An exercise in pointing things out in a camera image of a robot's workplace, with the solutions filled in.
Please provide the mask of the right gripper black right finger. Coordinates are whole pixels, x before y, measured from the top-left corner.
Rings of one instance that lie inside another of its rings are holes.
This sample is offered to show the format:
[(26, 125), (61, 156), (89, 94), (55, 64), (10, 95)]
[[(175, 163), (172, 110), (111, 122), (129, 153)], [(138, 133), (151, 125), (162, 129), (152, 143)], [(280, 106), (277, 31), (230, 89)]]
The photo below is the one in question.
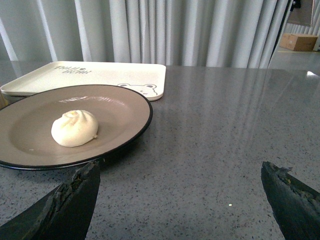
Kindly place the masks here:
[(320, 238), (320, 193), (289, 174), (291, 168), (264, 161), (261, 181), (286, 240)]

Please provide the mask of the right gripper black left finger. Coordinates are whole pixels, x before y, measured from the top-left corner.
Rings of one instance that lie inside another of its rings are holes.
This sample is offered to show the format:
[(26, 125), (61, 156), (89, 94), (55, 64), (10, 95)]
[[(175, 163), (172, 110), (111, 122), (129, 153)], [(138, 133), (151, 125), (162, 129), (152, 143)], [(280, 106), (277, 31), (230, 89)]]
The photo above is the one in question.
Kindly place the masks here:
[(70, 179), (0, 227), (2, 240), (84, 240), (100, 186), (91, 161)]

